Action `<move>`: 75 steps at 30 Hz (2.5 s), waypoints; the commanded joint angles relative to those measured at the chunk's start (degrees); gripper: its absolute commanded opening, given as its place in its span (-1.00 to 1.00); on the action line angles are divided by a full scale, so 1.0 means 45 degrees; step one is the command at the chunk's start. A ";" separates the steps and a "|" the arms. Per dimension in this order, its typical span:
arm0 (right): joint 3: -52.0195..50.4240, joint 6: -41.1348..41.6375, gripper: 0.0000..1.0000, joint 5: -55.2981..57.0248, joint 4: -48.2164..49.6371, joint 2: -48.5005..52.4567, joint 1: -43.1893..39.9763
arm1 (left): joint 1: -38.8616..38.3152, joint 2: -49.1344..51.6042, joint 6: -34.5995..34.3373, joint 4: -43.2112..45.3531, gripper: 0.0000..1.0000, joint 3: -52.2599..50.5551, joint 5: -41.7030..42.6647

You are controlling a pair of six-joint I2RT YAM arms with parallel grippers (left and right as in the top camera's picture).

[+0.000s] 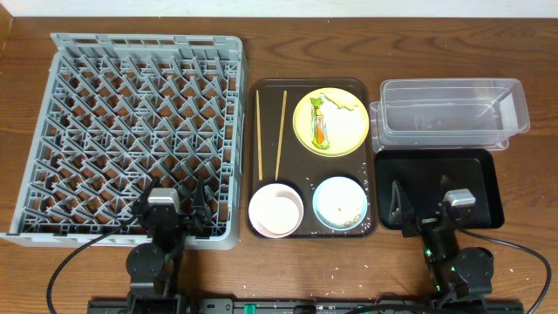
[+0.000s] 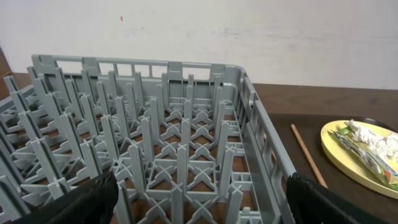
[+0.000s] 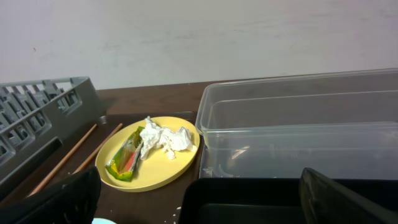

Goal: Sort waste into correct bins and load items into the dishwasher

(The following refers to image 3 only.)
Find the light blue bowl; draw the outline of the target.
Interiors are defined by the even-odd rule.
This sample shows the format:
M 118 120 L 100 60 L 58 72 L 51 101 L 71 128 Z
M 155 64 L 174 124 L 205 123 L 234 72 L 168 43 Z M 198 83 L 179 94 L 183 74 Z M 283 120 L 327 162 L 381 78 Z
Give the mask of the light blue bowl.
M 105 218 L 94 218 L 91 224 L 116 224 L 116 223 Z

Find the white napkin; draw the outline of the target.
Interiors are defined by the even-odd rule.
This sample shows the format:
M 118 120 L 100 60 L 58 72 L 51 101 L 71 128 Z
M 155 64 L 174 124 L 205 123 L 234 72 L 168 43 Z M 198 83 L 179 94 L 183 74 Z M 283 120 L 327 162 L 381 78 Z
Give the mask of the white napkin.
M 151 120 L 150 116 L 145 119 L 145 122 L 146 126 L 139 134 L 143 142 L 141 160 L 147 159 L 151 149 L 161 149 L 169 160 L 176 158 L 175 151 L 197 151 L 188 129 L 180 127 L 174 132 L 167 127 L 160 127 Z

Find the green orange snack wrapper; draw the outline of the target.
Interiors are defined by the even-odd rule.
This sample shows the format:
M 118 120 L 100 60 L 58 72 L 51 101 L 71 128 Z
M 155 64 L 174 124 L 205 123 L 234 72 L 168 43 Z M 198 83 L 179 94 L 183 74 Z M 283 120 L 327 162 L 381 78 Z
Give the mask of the green orange snack wrapper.
M 143 147 L 143 140 L 140 136 L 143 130 L 144 127 L 139 126 L 105 165 L 106 171 L 116 180 L 131 181 Z

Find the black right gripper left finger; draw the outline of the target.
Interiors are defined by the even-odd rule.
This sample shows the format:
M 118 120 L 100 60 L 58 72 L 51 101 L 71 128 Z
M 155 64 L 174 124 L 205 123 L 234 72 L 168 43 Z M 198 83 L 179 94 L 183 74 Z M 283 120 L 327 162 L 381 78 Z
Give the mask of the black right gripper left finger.
M 91 167 L 2 209 L 1 224 L 90 224 L 100 193 L 100 174 Z

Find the yellow plate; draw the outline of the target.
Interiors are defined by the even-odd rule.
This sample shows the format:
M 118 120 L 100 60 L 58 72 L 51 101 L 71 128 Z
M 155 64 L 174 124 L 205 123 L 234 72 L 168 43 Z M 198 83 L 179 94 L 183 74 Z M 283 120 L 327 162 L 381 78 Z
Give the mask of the yellow plate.
M 190 167 L 198 154 L 196 151 L 180 151 L 176 153 L 175 159 L 169 160 L 166 153 L 162 152 L 161 149 L 153 149 L 146 160 L 139 161 L 138 171 L 133 175 L 132 180 L 125 182 L 112 177 L 106 171 L 105 165 L 111 160 L 129 135 L 139 126 L 145 126 L 145 124 L 143 118 L 139 118 L 137 121 L 130 121 L 125 128 L 110 137 L 99 150 L 95 166 L 104 184 L 123 192 L 145 192 L 171 183 Z

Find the wooden chopstick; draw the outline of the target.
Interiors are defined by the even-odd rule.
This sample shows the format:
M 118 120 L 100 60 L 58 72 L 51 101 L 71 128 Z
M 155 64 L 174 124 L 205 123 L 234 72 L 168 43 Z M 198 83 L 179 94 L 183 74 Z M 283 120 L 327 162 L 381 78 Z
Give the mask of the wooden chopstick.
M 100 149 L 103 147 L 103 145 L 113 136 L 115 135 L 121 128 L 123 124 L 120 123 L 118 124 L 114 130 L 111 131 L 111 133 L 105 138 L 105 140 L 83 161 L 82 164 L 80 164 L 77 169 L 73 172 L 73 174 L 76 174 L 77 172 L 82 171 L 85 169 L 91 162 L 92 160 L 96 157 L 96 155 L 99 153 Z
M 36 186 L 36 188 L 27 196 L 30 197 L 37 192 L 40 192 L 57 174 L 62 166 L 71 158 L 71 156 L 80 148 L 80 146 L 88 139 L 90 134 L 96 129 L 97 125 L 94 124 L 90 130 L 72 147 L 72 149 L 62 158 L 62 160 L 47 174 L 47 176 Z

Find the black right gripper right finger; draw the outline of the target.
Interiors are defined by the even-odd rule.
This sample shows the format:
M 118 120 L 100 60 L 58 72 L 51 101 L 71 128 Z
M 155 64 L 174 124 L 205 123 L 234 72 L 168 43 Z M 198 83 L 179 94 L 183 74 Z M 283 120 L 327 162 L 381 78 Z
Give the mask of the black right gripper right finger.
M 318 171 L 305 168 L 299 185 L 307 223 L 397 223 L 397 213 Z

